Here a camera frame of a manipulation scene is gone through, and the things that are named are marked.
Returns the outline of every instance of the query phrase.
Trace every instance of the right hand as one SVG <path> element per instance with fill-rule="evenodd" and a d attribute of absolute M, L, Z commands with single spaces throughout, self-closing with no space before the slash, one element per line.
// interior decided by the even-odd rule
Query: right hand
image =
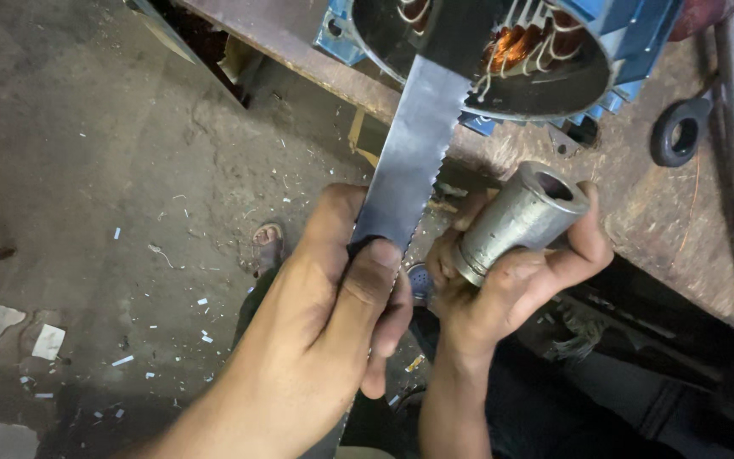
<path fill-rule="evenodd" d="M 592 182 L 578 184 L 590 210 L 567 231 L 570 247 L 532 252 L 517 249 L 500 257 L 480 292 L 455 269 L 452 247 L 490 198 L 470 194 L 454 224 L 435 240 L 426 270 L 437 292 L 433 305 L 443 339 L 467 358 L 490 358 L 495 345 L 561 290 L 596 275 L 613 260 L 610 241 L 599 227 L 599 199 Z"/>

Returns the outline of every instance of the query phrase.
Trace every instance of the hand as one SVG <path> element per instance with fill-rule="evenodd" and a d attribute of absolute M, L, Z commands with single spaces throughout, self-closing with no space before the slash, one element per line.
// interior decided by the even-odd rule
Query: hand
<path fill-rule="evenodd" d="M 511 251 L 488 272 L 480 293 L 457 272 L 451 255 L 459 236 L 489 201 L 486 193 L 466 198 L 452 227 L 426 257 L 426 269 L 439 292 L 434 309 L 441 319 L 442 339 L 451 349 L 470 359 L 490 358 L 497 342 L 550 298 L 610 264 L 613 250 L 599 228 L 597 188 L 591 182 L 578 185 L 590 200 L 590 210 L 568 229 L 570 248 Z"/>
<path fill-rule="evenodd" d="M 336 425 L 360 385 L 367 396 L 383 395 L 386 359 L 412 318 L 412 292 L 398 272 L 401 251 L 386 239 L 347 267 L 365 193 L 325 189 L 223 374 L 158 451 L 296 457 Z"/>

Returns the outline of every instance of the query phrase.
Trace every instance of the concrete floor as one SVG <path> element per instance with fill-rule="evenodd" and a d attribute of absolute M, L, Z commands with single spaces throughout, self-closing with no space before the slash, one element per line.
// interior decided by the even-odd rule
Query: concrete floor
<path fill-rule="evenodd" d="M 0 0 L 0 220 L 18 248 L 0 305 L 28 317 L 0 339 L 0 421 L 37 431 L 39 457 L 103 457 L 175 419 L 229 357 L 253 230 L 280 222 L 293 246 L 325 184 L 370 182 L 352 106 L 273 62 L 257 85 L 242 110 L 119 0 Z M 425 216 L 409 261 L 445 222 Z M 43 323 L 67 331 L 52 366 L 30 356 Z M 401 348 L 388 398 L 426 372 Z"/>

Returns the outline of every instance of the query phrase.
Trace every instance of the white paper scrap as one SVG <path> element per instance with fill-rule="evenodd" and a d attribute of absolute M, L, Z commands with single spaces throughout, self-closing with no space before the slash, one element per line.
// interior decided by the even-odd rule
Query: white paper scrap
<path fill-rule="evenodd" d="M 33 346 L 33 357 L 56 360 L 61 344 L 64 342 L 65 334 L 66 331 L 45 323 L 42 332 L 38 334 L 36 345 Z"/>
<path fill-rule="evenodd" d="M 126 362 L 130 362 L 130 361 L 132 361 L 132 360 L 135 360 L 135 357 L 134 357 L 134 356 L 132 356 L 132 355 L 130 355 L 129 357 L 124 357 L 123 359 L 121 359 L 121 360 L 118 360 L 117 362 L 113 362 L 113 367 L 117 367 L 117 366 L 118 366 L 118 365 L 120 365 L 121 363 L 126 363 Z"/>

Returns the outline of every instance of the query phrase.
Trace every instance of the wooden workbench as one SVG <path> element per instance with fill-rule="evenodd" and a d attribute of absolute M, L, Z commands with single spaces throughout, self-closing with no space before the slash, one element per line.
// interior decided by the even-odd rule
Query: wooden workbench
<path fill-rule="evenodd" d="M 400 93 L 311 47 L 326 0 L 181 0 L 194 11 L 341 99 L 389 123 Z M 616 251 L 734 327 L 734 264 L 710 139 L 688 164 L 650 159 L 653 122 L 695 95 L 714 68 L 714 41 L 669 44 L 636 102 L 599 124 L 601 141 L 570 159 L 554 154 L 544 128 L 506 123 L 484 138 L 458 126 L 448 154 L 504 176 L 523 160 L 543 161 L 602 190 L 604 227 Z"/>

